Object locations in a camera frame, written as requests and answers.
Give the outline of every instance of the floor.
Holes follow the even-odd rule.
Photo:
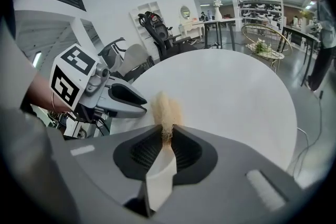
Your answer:
[[[223,49],[232,50],[231,38],[227,29],[222,29]],[[235,32],[236,51],[250,54],[245,47],[246,40],[241,32]],[[209,32],[208,42],[216,41],[216,30]],[[204,43],[195,45],[204,47]],[[318,96],[323,91],[321,99],[322,132],[313,146],[298,155],[307,147],[307,139],[304,133],[298,131],[295,152],[292,164],[287,172],[293,175],[298,184],[306,188],[312,183],[322,179],[328,172],[333,162],[336,150],[336,71],[333,63],[326,75],[320,89],[314,94],[307,87],[301,87],[301,81],[306,69],[303,66],[304,53],[293,49],[290,56],[285,57],[280,63],[277,75],[286,85],[297,114],[298,128],[307,134],[309,145],[313,144],[320,133],[320,107]],[[314,60],[310,65],[310,72],[314,66]]]

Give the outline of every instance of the bracelet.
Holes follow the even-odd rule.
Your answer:
[[[52,105],[54,111],[57,112],[56,109],[55,109],[55,105],[54,105],[54,92],[51,93],[51,105]]]

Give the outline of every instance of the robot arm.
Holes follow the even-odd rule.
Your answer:
[[[81,119],[88,123],[108,114],[138,118],[146,113],[146,99],[129,83],[109,76],[99,58],[77,44],[55,58],[49,86]]]

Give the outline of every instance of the tabletop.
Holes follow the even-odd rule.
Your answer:
[[[113,119],[111,134],[154,124],[150,102],[160,91],[181,105],[187,127],[249,145],[283,170],[297,136],[294,105],[265,64],[230,50],[196,50],[168,58],[133,84],[148,101],[140,119]]]
[[[309,39],[315,40],[315,41],[317,41],[317,42],[320,42],[320,40],[319,40],[317,37],[312,36],[312,35],[307,34],[307,33],[304,33],[304,32],[302,32],[302,31],[299,30],[299,29],[296,29],[296,28],[293,28],[293,27],[290,27],[290,26],[284,26],[283,28],[284,28],[285,30],[287,29],[287,30],[296,32],[296,33],[300,34],[302,37],[309,38]]]
[[[232,18],[232,19],[222,19],[222,20],[208,20],[206,22],[197,22],[194,23],[193,25],[200,25],[200,24],[214,24],[214,23],[227,23],[227,22],[233,22],[235,21],[236,18]]]

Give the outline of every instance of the ceiling light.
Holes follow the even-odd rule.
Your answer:
[[[38,62],[38,59],[40,58],[41,56],[41,52],[39,51],[38,53],[35,54],[35,57],[34,57],[34,61],[33,61],[33,66],[36,67],[37,65],[37,62]]]

